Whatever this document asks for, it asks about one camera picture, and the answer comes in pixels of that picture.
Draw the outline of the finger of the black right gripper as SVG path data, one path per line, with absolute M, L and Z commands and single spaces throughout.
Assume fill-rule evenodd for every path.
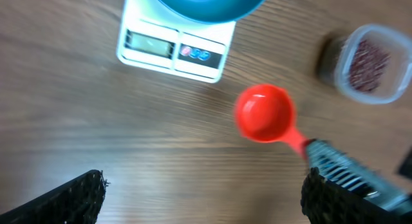
M 328 181 L 386 211 L 411 213 L 411 198 L 405 191 L 328 142 L 312 140 L 304 151 L 308 165 Z

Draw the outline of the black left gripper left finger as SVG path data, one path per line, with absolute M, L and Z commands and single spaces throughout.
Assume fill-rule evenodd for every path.
M 1 224 L 95 224 L 106 197 L 103 172 L 90 170 L 1 215 Z

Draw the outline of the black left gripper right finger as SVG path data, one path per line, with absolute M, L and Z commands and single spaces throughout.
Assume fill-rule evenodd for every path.
M 399 224 L 402 218 L 339 187 L 310 169 L 301 190 L 302 213 L 311 224 Z

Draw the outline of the orange plastic measuring scoop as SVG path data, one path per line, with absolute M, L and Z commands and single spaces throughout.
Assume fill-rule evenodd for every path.
M 242 91 L 234 104 L 234 121 L 240 135 L 253 142 L 283 142 L 307 159 L 309 141 L 296 128 L 293 100 L 284 88 L 257 84 Z

